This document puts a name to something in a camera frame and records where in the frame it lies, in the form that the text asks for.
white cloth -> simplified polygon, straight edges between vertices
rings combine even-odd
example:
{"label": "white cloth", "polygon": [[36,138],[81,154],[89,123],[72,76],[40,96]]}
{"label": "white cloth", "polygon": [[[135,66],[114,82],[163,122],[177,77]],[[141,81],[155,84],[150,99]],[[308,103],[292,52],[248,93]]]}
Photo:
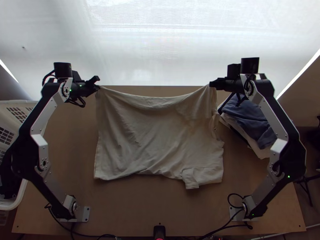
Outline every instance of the white cloth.
{"label": "white cloth", "polygon": [[215,88],[145,97],[102,87],[96,113],[94,178],[161,174],[182,179],[187,189],[221,182],[224,143],[214,131],[219,121]]}
{"label": "white cloth", "polygon": [[266,147],[264,149],[260,149],[258,143],[243,130],[243,128],[237,123],[237,121],[232,116],[224,112],[221,114],[220,122],[222,122],[229,128],[230,126],[232,126],[238,133],[240,133],[241,136],[247,140],[250,148],[254,151],[258,158],[264,159],[270,157],[271,146]]}

white laundry basket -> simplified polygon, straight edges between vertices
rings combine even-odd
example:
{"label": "white laundry basket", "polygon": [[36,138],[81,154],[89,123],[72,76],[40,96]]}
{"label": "white laundry basket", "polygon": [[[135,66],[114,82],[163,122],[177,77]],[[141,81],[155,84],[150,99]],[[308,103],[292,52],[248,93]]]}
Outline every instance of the white laundry basket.
{"label": "white laundry basket", "polygon": [[[36,103],[37,101],[26,100],[0,101],[0,164],[6,150],[17,138],[20,126]],[[4,199],[4,195],[0,194],[0,210],[12,210],[20,204],[27,182],[25,179],[21,181],[18,194],[11,199]]]}

white backdrop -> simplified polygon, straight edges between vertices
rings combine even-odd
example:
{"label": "white backdrop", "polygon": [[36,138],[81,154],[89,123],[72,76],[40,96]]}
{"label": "white backdrop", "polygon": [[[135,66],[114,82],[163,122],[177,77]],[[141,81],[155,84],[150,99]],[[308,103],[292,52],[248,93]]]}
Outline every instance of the white backdrop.
{"label": "white backdrop", "polygon": [[205,85],[260,57],[276,94],[320,48],[317,0],[0,0],[0,59],[34,99],[53,62],[103,85]]}

wooden tabletop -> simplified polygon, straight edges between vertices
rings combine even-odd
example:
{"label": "wooden tabletop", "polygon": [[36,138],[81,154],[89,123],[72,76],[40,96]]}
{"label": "wooden tabletop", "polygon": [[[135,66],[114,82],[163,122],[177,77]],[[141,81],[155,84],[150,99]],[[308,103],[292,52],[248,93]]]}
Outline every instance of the wooden tabletop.
{"label": "wooden tabletop", "polygon": [[[176,96],[199,87],[109,86],[121,92],[145,96]],[[228,93],[219,91],[218,102]],[[94,180],[97,144],[95,98],[87,106],[59,106],[48,122],[45,139],[49,143],[52,172],[67,194],[81,205],[90,206],[90,219],[76,231],[101,235],[152,236],[154,225],[164,225],[168,236],[201,236],[230,218],[227,196],[235,192],[249,195],[266,176],[268,160],[258,159],[252,150],[223,126],[218,127],[224,145],[224,175],[221,183],[186,190],[181,180],[163,176],[133,175],[103,181]],[[29,182],[18,207],[13,232],[68,234],[44,206],[46,199]],[[287,185],[268,205],[265,215],[253,222],[253,230],[229,228],[221,235],[265,234],[305,231],[293,184]]]}

